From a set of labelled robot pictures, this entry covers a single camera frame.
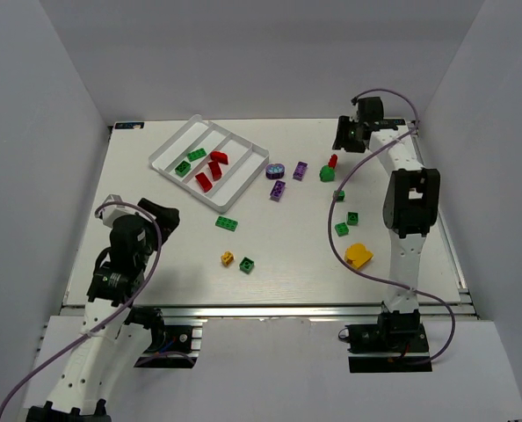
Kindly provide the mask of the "red small lego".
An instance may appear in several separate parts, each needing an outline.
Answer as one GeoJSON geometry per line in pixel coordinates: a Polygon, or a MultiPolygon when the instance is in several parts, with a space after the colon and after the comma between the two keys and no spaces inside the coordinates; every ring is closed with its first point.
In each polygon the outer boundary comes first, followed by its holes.
{"type": "Polygon", "coordinates": [[[338,157],[336,154],[333,154],[331,157],[330,157],[330,160],[328,162],[328,166],[332,169],[335,169],[336,166],[337,166],[337,161],[338,161],[338,157]]]}

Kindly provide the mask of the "green 2x4 lego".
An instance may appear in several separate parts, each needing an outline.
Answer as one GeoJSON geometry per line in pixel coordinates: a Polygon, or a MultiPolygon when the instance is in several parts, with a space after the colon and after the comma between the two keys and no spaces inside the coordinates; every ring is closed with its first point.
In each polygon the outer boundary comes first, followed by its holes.
{"type": "Polygon", "coordinates": [[[220,215],[215,221],[215,226],[235,232],[238,226],[238,221],[220,215]]]}

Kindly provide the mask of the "small yellow smiley lego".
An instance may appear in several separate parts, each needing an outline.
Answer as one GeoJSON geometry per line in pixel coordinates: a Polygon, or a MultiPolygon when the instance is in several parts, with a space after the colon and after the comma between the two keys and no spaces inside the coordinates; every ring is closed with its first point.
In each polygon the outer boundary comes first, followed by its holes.
{"type": "Polygon", "coordinates": [[[234,255],[231,251],[225,251],[222,255],[221,255],[221,263],[224,265],[224,266],[229,266],[233,261],[234,261],[234,255]]]}

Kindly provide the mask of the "red sloped lego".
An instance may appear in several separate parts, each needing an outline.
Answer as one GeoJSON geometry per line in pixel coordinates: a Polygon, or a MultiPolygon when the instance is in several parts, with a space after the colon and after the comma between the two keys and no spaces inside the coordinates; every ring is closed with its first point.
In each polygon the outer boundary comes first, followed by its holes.
{"type": "Polygon", "coordinates": [[[218,150],[212,151],[210,158],[217,163],[228,165],[228,155],[224,152],[218,150]]]}

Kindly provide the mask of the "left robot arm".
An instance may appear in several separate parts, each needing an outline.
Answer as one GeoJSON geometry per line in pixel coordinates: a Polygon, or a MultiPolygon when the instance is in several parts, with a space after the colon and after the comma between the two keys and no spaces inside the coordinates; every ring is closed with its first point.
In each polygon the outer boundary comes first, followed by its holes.
{"type": "Polygon", "coordinates": [[[134,306],[155,271],[163,245],[180,223],[179,212],[140,199],[110,195],[95,211],[109,228],[109,245],[96,260],[79,338],[42,406],[29,421],[108,421],[106,406],[121,376],[158,343],[158,310],[134,306]]]}

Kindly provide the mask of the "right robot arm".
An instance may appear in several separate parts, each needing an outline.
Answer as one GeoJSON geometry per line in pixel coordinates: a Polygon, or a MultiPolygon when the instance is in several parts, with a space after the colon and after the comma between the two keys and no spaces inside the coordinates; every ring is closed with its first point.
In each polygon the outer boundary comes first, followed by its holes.
{"type": "Polygon", "coordinates": [[[389,176],[382,209],[390,235],[388,289],[376,324],[353,328],[350,338],[368,352],[405,353],[418,336],[417,301],[421,252],[436,223],[440,174],[427,169],[405,141],[410,133],[404,123],[386,119],[379,97],[358,96],[353,117],[339,118],[334,150],[373,153],[389,176]]]}

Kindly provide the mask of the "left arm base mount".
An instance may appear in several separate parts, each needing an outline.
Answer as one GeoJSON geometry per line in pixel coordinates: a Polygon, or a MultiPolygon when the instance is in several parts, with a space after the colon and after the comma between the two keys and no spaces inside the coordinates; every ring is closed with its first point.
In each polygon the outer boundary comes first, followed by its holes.
{"type": "Polygon", "coordinates": [[[202,322],[176,322],[165,319],[160,309],[134,308],[125,324],[140,325],[150,339],[135,367],[191,369],[195,366],[202,340],[202,322]]]}

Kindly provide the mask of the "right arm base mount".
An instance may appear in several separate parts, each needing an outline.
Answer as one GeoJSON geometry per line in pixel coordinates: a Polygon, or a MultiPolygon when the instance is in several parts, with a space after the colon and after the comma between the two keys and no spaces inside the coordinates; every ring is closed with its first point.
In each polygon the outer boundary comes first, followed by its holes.
{"type": "Polygon", "coordinates": [[[418,310],[383,310],[374,324],[350,324],[337,334],[348,345],[352,374],[432,371],[428,339],[418,310]]]}

